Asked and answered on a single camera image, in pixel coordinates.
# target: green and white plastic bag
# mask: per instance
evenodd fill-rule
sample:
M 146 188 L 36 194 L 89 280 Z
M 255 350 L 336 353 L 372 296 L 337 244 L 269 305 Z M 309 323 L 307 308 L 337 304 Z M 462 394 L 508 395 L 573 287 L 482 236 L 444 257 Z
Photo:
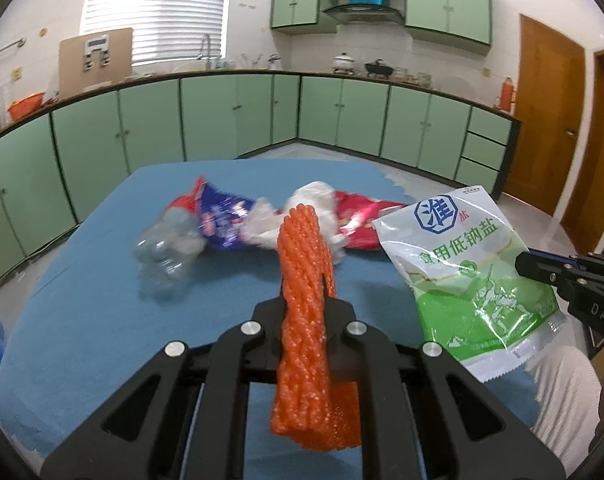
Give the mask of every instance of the green and white plastic bag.
M 480 381 L 523 364 L 564 321 L 552 287 L 518 275 L 515 258 L 528 249 L 481 186 L 423 200 L 373 226 L 415 294 L 426 340 Z

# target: green logo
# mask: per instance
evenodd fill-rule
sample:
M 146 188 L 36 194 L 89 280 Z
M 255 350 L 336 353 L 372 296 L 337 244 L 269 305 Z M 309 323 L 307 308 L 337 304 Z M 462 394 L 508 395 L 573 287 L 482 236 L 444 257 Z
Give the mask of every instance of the green logo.
M 474 278 L 477 276 L 477 264 L 470 260 L 464 260 L 460 264 L 459 273 L 467 278 Z

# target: orange mesh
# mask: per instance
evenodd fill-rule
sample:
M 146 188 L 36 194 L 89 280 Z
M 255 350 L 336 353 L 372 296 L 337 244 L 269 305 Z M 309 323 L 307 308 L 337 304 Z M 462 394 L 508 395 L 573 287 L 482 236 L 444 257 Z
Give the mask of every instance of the orange mesh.
M 315 451 L 361 444 L 357 384 L 331 384 L 326 359 L 324 295 L 335 298 L 331 252 L 311 206 L 298 205 L 277 238 L 287 315 L 271 431 Z

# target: red wrapper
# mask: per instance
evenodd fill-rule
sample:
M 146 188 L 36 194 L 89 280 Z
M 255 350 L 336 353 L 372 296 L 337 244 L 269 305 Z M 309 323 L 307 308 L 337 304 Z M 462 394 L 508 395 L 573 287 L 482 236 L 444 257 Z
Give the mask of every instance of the red wrapper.
M 380 241 L 371 222 L 409 204 L 374 200 L 356 193 L 335 192 L 339 231 L 346 235 L 349 249 L 379 249 Z

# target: countertop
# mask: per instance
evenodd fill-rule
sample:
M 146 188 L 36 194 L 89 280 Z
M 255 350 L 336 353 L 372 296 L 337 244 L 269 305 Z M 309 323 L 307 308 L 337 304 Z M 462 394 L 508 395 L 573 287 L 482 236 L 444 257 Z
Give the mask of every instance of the countertop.
M 424 88 L 424 87 L 421 87 L 418 85 L 414 85 L 414 84 L 410 84 L 410 83 L 394 81 L 392 79 L 391 80 L 376 79 L 376 78 L 374 79 L 374 78 L 363 77 L 363 76 L 334 74 L 334 73 L 327 73 L 327 72 L 290 72 L 290 71 L 286 71 L 286 70 L 210 70 L 210 71 L 177 72 L 177 73 L 162 74 L 162 75 L 141 76 L 136 79 L 130 79 L 128 81 L 124 81 L 124 82 L 121 82 L 121 83 L 118 83 L 115 85 L 98 88 L 98 89 L 92 90 L 90 92 L 83 92 L 83 93 L 77 94 L 73 97 L 61 99 L 54 103 L 51 103 L 50 105 L 43 106 L 42 108 L 39 108 L 38 110 L 36 110 L 33 113 L 27 115 L 26 117 L 20 119 L 19 121 L 15 121 L 14 123 L 11 123 L 9 126 L 3 128 L 2 130 L 0 130 L 0 138 L 5 136 L 6 134 L 8 134 L 10 131 L 15 130 L 16 128 L 22 126 L 23 124 L 28 123 L 29 121 L 32 121 L 38 117 L 48 114 L 58 108 L 63 108 L 65 106 L 68 106 L 75 102 L 81 101 L 83 99 L 87 99 L 89 97 L 94 97 L 96 95 L 112 92 L 114 90 L 129 88 L 131 86 L 138 86 L 138 85 L 154 83 L 154 82 L 158 82 L 158 81 L 167 81 L 167 80 L 172 80 L 172 79 L 183 79 L 183 78 L 189 78 L 189 77 L 200 77 L 200 76 L 208 76 L 208 75 L 224 75 L 224 74 L 283 74 L 283 75 L 317 76 L 317 77 L 329 77 L 329 78 L 341 78 L 341 79 L 353 79 L 353 80 L 358 80 L 358 81 L 377 82 L 377 83 L 388 84 L 391 86 L 411 88 L 411 89 L 419 90 L 421 92 L 427 92 L 430 94 L 439 95 L 442 97 L 446 97 L 448 99 L 453 99 L 456 101 L 460 101 L 460 102 L 472 105 L 477 108 L 482 108 L 483 110 L 486 110 L 486 111 L 491 112 L 498 116 L 502 116 L 511 121 L 517 121 L 517 119 L 515 119 L 513 116 L 509 115 L 508 113 L 506 113 L 502 110 L 496 110 L 495 108 L 491 108 L 486 105 L 476 103 L 476 102 L 470 101 L 468 99 L 464 99 L 463 97 L 458 97 L 458 96 L 455 96 L 452 94 L 447 94 L 445 92 L 440 92 L 438 90 L 427 89 L 427 88 Z

